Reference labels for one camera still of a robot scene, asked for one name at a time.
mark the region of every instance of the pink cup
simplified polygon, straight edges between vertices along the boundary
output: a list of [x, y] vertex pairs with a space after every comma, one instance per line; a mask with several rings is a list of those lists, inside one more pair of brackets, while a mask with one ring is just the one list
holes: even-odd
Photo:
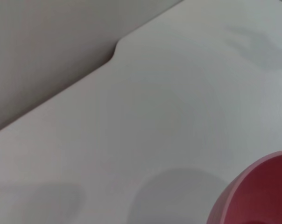
[[282, 151], [259, 159], [235, 178], [207, 224], [282, 224]]

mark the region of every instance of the white surface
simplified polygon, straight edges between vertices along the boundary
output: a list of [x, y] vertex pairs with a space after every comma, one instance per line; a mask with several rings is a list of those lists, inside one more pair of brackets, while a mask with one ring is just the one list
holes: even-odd
[[0, 127], [107, 62], [179, 0], [0, 0]]
[[278, 150], [282, 2], [186, 0], [0, 132], [0, 223], [204, 224]]

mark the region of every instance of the white tabletop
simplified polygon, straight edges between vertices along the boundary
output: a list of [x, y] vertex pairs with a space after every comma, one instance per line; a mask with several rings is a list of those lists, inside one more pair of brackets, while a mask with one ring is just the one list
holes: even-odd
[[0, 224], [204, 224], [282, 150], [282, 3], [186, 0], [0, 131]]

